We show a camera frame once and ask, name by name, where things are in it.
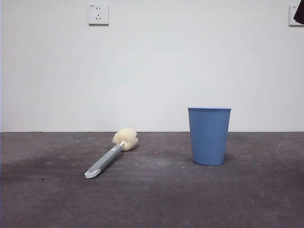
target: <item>brush handle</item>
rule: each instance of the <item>brush handle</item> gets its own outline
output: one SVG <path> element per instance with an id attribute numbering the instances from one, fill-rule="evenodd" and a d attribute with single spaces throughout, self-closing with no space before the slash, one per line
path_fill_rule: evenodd
<path id="1" fill-rule="evenodd" d="M 92 165 L 88 171 L 96 171 L 100 169 L 102 171 L 122 150 L 121 145 L 116 145 L 110 149 L 104 156 L 102 156 L 94 165 Z"/>

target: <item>concrete floor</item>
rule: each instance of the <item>concrete floor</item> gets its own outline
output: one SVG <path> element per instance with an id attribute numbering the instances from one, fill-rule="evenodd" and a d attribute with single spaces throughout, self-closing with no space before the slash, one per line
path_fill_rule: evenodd
<path id="1" fill-rule="evenodd" d="M 189 133 L 138 133 L 94 179 L 114 133 L 2 133 L 2 228 L 304 228 L 304 133 L 229 133 L 225 163 Z"/>

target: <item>blue trash bin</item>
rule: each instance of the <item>blue trash bin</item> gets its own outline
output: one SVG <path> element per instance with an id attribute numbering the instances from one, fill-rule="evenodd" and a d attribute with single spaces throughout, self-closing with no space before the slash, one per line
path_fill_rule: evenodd
<path id="1" fill-rule="evenodd" d="M 231 108 L 188 108 L 193 160 L 223 164 Z"/>

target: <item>wall outlet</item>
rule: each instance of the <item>wall outlet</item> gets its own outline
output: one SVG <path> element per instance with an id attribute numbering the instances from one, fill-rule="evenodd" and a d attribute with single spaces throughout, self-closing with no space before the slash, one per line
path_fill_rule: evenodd
<path id="1" fill-rule="evenodd" d="M 295 21 L 294 16 L 296 11 L 298 10 L 298 6 L 293 5 L 293 6 L 289 6 L 289 26 L 293 27 L 293 26 L 304 26 L 298 22 Z"/>
<path id="2" fill-rule="evenodd" d="M 88 7 L 89 25 L 108 25 L 109 24 L 109 5 L 91 4 Z"/>

